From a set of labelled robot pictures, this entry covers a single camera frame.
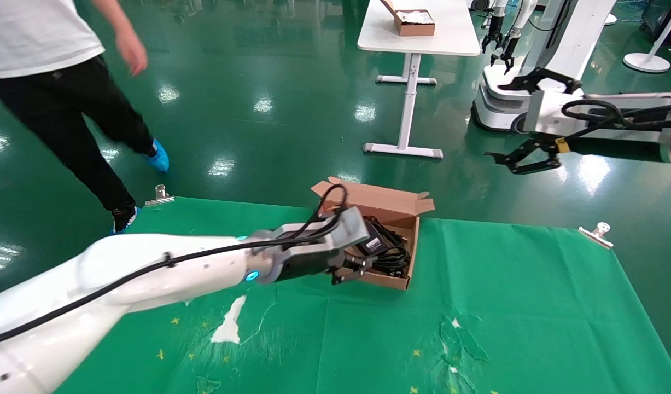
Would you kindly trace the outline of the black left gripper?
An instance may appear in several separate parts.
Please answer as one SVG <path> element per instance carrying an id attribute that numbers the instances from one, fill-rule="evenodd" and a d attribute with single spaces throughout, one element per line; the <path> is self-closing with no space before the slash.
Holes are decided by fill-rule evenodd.
<path id="1" fill-rule="evenodd" d="M 340 285 L 362 279 L 376 261 L 376 256 L 357 256 L 342 248 L 311 252 L 295 250 L 297 247 L 278 255 L 284 259 L 276 262 L 276 276 L 269 279 L 270 283 L 323 273 L 331 276 L 332 285 Z"/>

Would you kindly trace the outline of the bare person hand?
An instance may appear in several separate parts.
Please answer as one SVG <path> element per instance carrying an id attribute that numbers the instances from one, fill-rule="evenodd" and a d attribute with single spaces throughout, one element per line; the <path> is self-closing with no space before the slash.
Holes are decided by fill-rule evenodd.
<path id="1" fill-rule="evenodd" d="M 148 55 L 135 30 L 132 27 L 116 30 L 115 41 L 130 74 L 135 77 L 144 72 L 148 67 Z"/>

